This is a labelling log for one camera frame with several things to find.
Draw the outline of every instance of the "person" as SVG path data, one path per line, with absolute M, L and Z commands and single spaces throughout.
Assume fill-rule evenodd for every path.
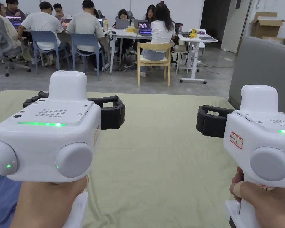
M 14 28 L 10 20 L 8 20 L 8 18 L 6 18 L 5 16 L 6 16 L 5 6 L 0 3 L 0 17 L 4 22 L 6 32 L 12 38 L 14 48 L 21 47 L 21 42 L 17 39 L 18 37 L 17 30 Z
M 34 31 L 52 31 L 56 38 L 59 52 L 63 51 L 66 48 L 67 52 L 70 51 L 70 45 L 63 41 L 61 42 L 57 37 L 57 33 L 65 33 L 62 25 L 56 17 L 52 16 L 53 7 L 49 2 L 41 2 L 40 5 L 41 12 L 32 13 L 21 23 L 18 28 L 18 39 L 22 38 L 23 31 L 25 29 L 34 30 Z M 54 49 L 54 43 L 48 42 L 37 42 L 37 45 L 42 50 L 52 50 Z
M 94 8 L 92 15 L 95 16 L 97 19 L 100 19 L 99 13 L 97 12 L 95 8 Z
M 118 13 L 119 15 L 119 18 L 120 19 L 128 19 L 129 18 L 129 15 L 128 15 L 128 12 L 125 10 L 125 9 L 122 9 L 119 11 Z M 122 50 L 121 50 L 121 53 L 122 54 L 125 54 L 126 53 L 126 50 L 129 49 L 130 47 L 133 46 L 133 39 L 123 39 L 123 42 L 122 42 Z M 117 38 L 117 43 L 116 43 L 116 46 L 118 47 L 118 52 L 117 52 L 117 56 L 119 56 L 119 47 L 120 47 L 120 38 Z
M 76 197 L 84 191 L 88 183 L 88 176 L 59 185 L 23 182 L 10 228 L 63 227 Z
M 149 5 L 147 12 L 145 14 L 145 20 L 148 20 L 149 22 L 154 22 L 154 10 L 155 5 Z
M 6 0 L 6 15 L 10 17 L 21 17 L 21 21 L 24 21 L 26 15 L 18 9 L 18 0 Z
M 61 19 L 71 19 L 72 16 L 70 14 L 64 13 L 62 10 L 62 5 L 59 3 L 54 4 L 54 9 L 56 11 L 55 17 L 61 18 Z
M 285 228 L 285 188 L 266 191 L 253 183 L 245 182 L 240 167 L 236 170 L 230 186 L 235 200 L 241 202 L 244 199 L 253 205 L 261 228 Z
M 69 23 L 67 27 L 67 31 L 69 33 L 80 33 L 80 34 L 94 34 L 98 41 L 104 37 L 104 33 L 102 31 L 102 26 L 99 23 L 98 19 L 93 16 L 94 12 L 94 3 L 91 0 L 84 0 L 82 2 L 83 12 L 78 13 L 73 16 L 73 19 Z M 104 52 L 103 45 L 98 42 L 99 49 Z M 78 46 L 78 50 L 80 50 L 84 54 L 92 54 L 95 50 L 95 47 L 92 46 Z M 91 55 L 89 57 L 94 68 L 98 68 L 96 55 Z M 99 55 L 99 68 L 102 69 L 102 56 Z
M 151 23 L 152 41 L 154 44 L 170 43 L 176 37 L 175 24 L 170 17 L 170 11 L 165 3 L 158 3 L 154 11 L 155 21 Z M 147 50 L 142 51 L 142 55 L 147 60 L 162 60 L 165 58 L 166 50 Z M 141 66 L 141 77 L 146 77 L 147 66 Z

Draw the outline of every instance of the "blue fabric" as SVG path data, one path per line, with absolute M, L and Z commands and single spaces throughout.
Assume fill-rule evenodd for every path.
M 9 228 L 12 223 L 20 187 L 20 181 L 0 176 L 0 228 Z
M 159 61 L 163 60 L 165 58 L 166 53 L 165 52 L 158 52 L 153 50 L 144 49 L 142 51 L 142 55 L 145 59 L 151 60 L 151 61 Z M 141 66 L 140 71 L 141 72 L 147 72 L 148 66 Z

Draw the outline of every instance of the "wooden chair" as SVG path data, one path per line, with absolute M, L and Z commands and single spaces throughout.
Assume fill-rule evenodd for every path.
M 138 78 L 138 86 L 140 86 L 140 66 L 165 66 L 165 76 L 167 75 L 167 67 L 168 67 L 168 86 L 170 86 L 170 66 L 171 66 L 171 43 L 163 43 L 163 44 L 153 44 L 153 43 L 138 43 L 137 45 L 137 78 Z M 148 49 L 148 50 L 167 50 L 166 57 L 163 60 L 159 61 L 151 61 L 147 60 L 140 55 L 140 48 Z

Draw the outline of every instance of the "round side knob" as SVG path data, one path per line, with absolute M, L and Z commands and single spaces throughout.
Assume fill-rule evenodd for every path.
M 12 175 L 17 171 L 17 159 L 14 149 L 0 140 L 0 175 Z
M 56 168 L 61 175 L 74 178 L 86 172 L 91 162 L 91 148 L 84 142 L 76 142 L 66 145 L 58 152 Z
M 268 181 L 285 178 L 285 153 L 271 147 L 259 147 L 250 158 L 250 165 L 256 175 Z

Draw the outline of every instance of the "white t-shirt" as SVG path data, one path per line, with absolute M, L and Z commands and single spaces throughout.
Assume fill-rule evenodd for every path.
M 48 13 L 38 12 L 28 15 L 21 23 L 23 27 L 33 31 L 52 31 L 57 37 L 57 33 L 61 33 L 64 29 L 58 19 Z M 42 50 L 51 50 L 55 47 L 54 43 L 37 42 L 38 47 Z
M 104 37 L 102 26 L 98 19 L 90 13 L 82 12 L 73 16 L 73 19 L 66 28 L 69 33 L 94 34 L 97 38 Z M 94 52 L 95 47 L 82 46 L 77 47 L 81 51 Z
M 170 43 L 172 36 L 175 36 L 175 24 L 173 29 L 168 30 L 163 21 L 154 21 L 151 23 L 152 41 L 151 43 Z M 158 50 L 157 52 L 166 52 L 166 50 Z

